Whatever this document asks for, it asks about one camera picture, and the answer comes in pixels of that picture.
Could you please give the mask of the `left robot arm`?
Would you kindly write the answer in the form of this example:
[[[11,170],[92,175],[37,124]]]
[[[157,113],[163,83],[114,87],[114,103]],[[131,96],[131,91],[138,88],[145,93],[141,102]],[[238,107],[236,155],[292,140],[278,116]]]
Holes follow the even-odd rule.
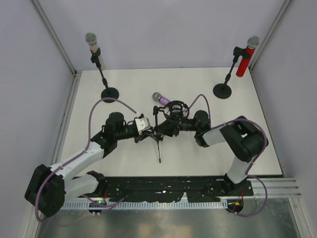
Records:
[[[91,164],[109,155],[120,140],[139,138],[151,128],[145,116],[139,116],[128,124],[124,115],[111,113],[100,132],[93,136],[83,151],[59,163],[37,166],[32,174],[24,198],[46,217],[55,215],[65,202],[92,194],[101,197],[106,191],[106,179],[101,173],[78,174]]]

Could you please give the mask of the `purple glitter microphone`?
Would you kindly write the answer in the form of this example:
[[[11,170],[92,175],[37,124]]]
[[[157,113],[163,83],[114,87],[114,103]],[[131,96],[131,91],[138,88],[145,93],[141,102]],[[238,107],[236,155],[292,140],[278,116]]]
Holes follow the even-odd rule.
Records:
[[[161,105],[165,106],[168,103],[170,103],[170,100],[167,99],[166,97],[162,96],[161,93],[159,92],[154,92],[152,95],[152,98],[155,102],[160,103]]]

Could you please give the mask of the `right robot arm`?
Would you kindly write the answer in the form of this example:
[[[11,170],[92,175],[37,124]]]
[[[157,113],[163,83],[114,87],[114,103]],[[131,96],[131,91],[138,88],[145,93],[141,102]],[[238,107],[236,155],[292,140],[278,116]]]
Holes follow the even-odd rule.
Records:
[[[231,167],[224,176],[223,189],[229,195],[241,191],[253,163],[268,146],[263,129],[244,116],[212,128],[209,114],[203,110],[197,111],[192,119],[188,118],[187,112],[171,113],[154,127],[157,141],[164,135],[178,136],[181,131],[194,131],[194,139],[200,147],[227,143],[234,154]]]

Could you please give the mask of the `black tripod shock-mount stand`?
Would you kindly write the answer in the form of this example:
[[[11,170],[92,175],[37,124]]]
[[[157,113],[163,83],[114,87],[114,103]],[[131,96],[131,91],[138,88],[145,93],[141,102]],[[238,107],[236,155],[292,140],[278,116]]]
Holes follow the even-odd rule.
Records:
[[[153,107],[153,115],[155,116],[155,125],[158,123],[158,114],[163,113],[165,120],[171,120],[173,122],[180,122],[183,119],[187,119],[189,116],[189,107],[186,103],[174,100],[168,103],[167,105],[163,107],[154,106]],[[163,140],[164,136],[160,136],[156,134],[156,131],[154,131],[154,139],[157,143],[158,147],[158,161],[161,163],[161,155],[160,155],[160,148],[159,148],[159,142]]]

